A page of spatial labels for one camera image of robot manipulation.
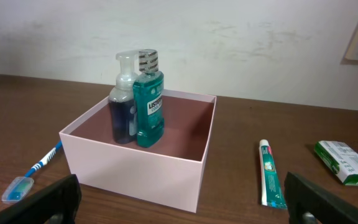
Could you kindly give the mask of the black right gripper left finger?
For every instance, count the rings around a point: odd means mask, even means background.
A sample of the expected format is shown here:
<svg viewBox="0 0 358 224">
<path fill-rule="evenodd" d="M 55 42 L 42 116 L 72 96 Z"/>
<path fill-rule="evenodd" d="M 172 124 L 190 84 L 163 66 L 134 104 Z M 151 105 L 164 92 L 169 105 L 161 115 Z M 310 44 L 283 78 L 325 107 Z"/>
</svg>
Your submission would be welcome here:
<svg viewBox="0 0 358 224">
<path fill-rule="evenodd" d="M 71 174 L 0 211 L 0 224 L 74 223 L 80 202 L 80 184 Z"/>
</svg>

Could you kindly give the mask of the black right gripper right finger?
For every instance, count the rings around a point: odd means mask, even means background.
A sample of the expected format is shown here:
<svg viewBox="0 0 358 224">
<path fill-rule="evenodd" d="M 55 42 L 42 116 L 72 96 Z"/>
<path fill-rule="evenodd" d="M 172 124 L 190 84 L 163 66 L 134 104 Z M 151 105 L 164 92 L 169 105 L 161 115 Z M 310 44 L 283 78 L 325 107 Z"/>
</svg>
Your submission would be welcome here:
<svg viewBox="0 0 358 224">
<path fill-rule="evenodd" d="M 290 223 L 358 224 L 358 208 L 299 174 L 288 172 L 285 201 Z"/>
</svg>

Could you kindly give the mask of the green white toothpaste tube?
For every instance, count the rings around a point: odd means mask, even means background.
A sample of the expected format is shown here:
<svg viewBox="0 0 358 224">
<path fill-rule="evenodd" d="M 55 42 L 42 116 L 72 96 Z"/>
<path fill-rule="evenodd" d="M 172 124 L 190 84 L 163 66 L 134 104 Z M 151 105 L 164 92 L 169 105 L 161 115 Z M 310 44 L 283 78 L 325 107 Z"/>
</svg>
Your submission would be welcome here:
<svg viewBox="0 0 358 224">
<path fill-rule="evenodd" d="M 259 142 L 261 169 L 261 204 L 267 207 L 287 209 L 278 179 L 272 148 L 266 139 Z"/>
</svg>

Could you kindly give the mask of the green white soap box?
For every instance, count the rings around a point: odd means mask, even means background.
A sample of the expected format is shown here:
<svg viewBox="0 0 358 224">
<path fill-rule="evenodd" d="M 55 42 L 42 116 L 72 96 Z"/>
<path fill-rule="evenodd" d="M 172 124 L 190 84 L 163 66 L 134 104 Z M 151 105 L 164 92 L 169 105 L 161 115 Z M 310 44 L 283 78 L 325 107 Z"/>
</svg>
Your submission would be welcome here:
<svg viewBox="0 0 358 224">
<path fill-rule="evenodd" d="M 350 146 L 338 141 L 319 141 L 314 151 L 344 185 L 358 186 L 358 153 Z"/>
</svg>

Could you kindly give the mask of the blue mouthwash bottle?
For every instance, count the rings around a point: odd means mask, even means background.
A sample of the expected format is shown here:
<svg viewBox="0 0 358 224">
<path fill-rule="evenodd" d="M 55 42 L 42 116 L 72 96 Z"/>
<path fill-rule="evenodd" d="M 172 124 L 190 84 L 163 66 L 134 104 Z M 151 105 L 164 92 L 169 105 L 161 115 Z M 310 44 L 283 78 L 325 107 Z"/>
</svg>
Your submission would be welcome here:
<svg viewBox="0 0 358 224">
<path fill-rule="evenodd" d="M 137 107 L 137 144 L 141 147 L 154 145 L 163 135 L 162 92 L 164 74 L 158 69 L 158 52 L 154 49 L 139 51 L 139 71 L 133 84 Z"/>
</svg>

